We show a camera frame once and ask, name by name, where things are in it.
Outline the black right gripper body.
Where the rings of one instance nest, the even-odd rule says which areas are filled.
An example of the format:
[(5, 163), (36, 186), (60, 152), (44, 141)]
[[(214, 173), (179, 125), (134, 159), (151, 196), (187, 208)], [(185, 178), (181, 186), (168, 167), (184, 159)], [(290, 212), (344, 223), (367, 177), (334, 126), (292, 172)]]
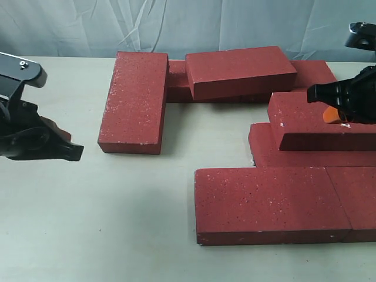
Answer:
[(351, 79), (315, 84), (307, 89), (307, 102), (322, 102), (338, 110), (342, 123), (375, 124), (375, 66)]

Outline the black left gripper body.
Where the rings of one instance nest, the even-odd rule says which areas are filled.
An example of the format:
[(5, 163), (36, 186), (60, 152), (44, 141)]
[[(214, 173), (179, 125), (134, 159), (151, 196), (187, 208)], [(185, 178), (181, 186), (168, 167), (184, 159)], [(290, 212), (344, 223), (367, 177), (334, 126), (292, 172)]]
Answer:
[(67, 142), (55, 132), (57, 124), (38, 113), (38, 106), (1, 100), (1, 156), (15, 161), (61, 159), (77, 162), (84, 146)]

